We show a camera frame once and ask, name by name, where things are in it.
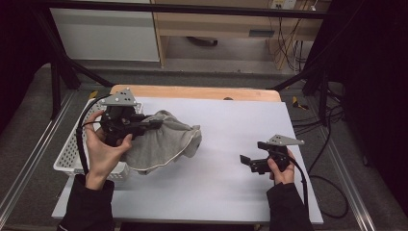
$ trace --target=black sleeve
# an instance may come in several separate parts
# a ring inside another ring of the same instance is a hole
[[[269,231],[314,230],[294,183],[280,183],[268,190],[267,196],[270,209]]]
[[[115,184],[106,181],[102,191],[85,187],[85,175],[76,175],[69,195],[66,213],[58,231],[112,231],[112,195]]]

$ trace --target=aluminum strip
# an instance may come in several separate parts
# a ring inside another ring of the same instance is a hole
[[[311,110],[316,116],[318,114],[318,106],[315,103],[315,100],[311,100],[309,97],[306,97],[308,105],[311,106]],[[328,130],[326,128],[320,127],[321,135],[324,139],[327,138]],[[354,216],[357,219],[360,229],[362,231],[375,231],[374,223],[372,222],[369,211],[366,208],[366,205],[363,202],[362,197],[358,193],[358,190],[354,184],[350,173],[348,172],[347,167],[345,166],[341,155],[336,147],[336,144],[330,139],[327,147],[329,152],[330,159],[333,163],[334,169],[336,170],[339,180],[343,186],[344,194],[347,196],[348,203],[354,213]]]
[[[51,120],[39,139],[36,147],[33,149],[30,157],[25,163],[24,167],[20,170],[18,176],[15,178],[13,185],[10,187],[6,196],[0,204],[0,230],[3,229],[3,226],[6,224],[7,219],[9,218],[12,210],[27,186],[31,176],[33,175],[34,170],[42,157],[45,149],[47,148],[49,142],[52,140],[57,128],[59,127],[61,121],[64,119],[64,116],[71,104],[73,96],[76,94],[76,90],[70,90],[64,97],[62,102],[62,107],[60,112],[57,114],[54,120]]]

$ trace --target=white table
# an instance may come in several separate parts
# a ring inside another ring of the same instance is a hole
[[[240,155],[265,158],[257,141],[275,134],[294,138],[285,103],[212,99],[138,97],[147,115],[159,110],[173,113],[189,125],[201,125],[203,140],[193,158],[159,167],[148,175],[131,171],[125,182],[116,182],[113,215],[122,221],[268,223],[266,192],[273,185],[268,174],[252,173]],[[306,173],[298,146],[289,146]],[[312,223],[323,223],[309,177],[309,210]],[[303,197],[300,173],[295,184]],[[69,178],[52,214],[62,218],[72,186]]]

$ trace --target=perforated basket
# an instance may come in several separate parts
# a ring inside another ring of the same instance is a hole
[[[100,110],[105,110],[105,109],[106,108],[104,106],[101,106],[99,103],[96,103],[88,111],[87,115],[85,116],[84,122],[88,119],[90,114],[100,111]],[[84,173],[84,170],[81,165],[81,160],[79,158],[78,146],[77,146],[77,141],[75,137],[75,130],[78,126],[78,122],[79,121],[77,121],[74,128],[72,129],[71,134],[69,135],[69,138],[65,142],[65,145],[63,149],[61,150],[60,155],[58,156],[57,160],[54,163],[55,170],[63,171],[69,176],[73,176],[78,173]],[[100,127],[98,123],[94,123],[93,126],[95,130]],[[85,136],[85,132],[83,133],[82,136],[83,136],[83,142],[84,142],[84,147],[85,147],[84,148],[85,154],[88,159],[88,151],[87,151],[87,146],[85,144],[87,140]],[[119,164],[114,168],[114,170],[109,175],[108,179],[113,180],[113,181],[122,181],[127,178],[128,174],[129,174],[129,167],[126,165],[126,163],[119,162]]]

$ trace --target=crumpled fabric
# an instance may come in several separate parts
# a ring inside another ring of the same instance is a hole
[[[144,121],[163,121],[160,129],[146,131],[132,141],[132,148],[120,159],[139,174],[148,174],[181,156],[193,157],[201,144],[199,125],[189,126],[180,122],[170,112],[161,110]]]

